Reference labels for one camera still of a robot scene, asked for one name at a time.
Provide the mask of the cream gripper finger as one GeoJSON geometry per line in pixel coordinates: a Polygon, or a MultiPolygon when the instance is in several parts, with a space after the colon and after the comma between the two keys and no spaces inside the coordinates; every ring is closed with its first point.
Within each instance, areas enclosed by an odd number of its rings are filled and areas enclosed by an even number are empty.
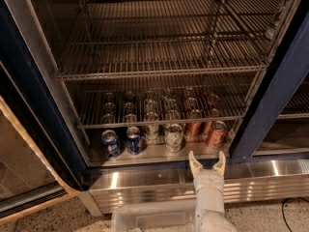
{"type": "Polygon", "coordinates": [[[224,177],[226,167],[226,157],[222,151],[219,152],[219,160],[212,167],[212,169],[217,172],[221,177],[224,177]]]}
{"type": "Polygon", "coordinates": [[[189,152],[189,165],[193,177],[196,177],[203,170],[203,165],[195,159],[192,151],[189,152]]]}

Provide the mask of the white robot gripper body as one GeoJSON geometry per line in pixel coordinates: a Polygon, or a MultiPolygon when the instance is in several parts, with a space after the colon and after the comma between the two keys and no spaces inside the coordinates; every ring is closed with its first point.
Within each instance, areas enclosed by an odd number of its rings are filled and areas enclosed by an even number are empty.
{"type": "Polygon", "coordinates": [[[224,189],[224,178],[214,170],[202,170],[194,177],[195,191],[202,189],[217,189],[222,192],[224,189]]]}

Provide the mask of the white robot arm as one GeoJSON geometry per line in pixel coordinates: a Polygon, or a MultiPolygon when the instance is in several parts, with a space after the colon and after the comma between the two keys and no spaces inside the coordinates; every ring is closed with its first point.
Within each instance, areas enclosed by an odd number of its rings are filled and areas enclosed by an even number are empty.
{"type": "Polygon", "coordinates": [[[237,228],[225,218],[224,153],[219,152],[219,160],[212,169],[205,169],[190,151],[189,165],[196,193],[195,232],[238,232],[237,228]]]}

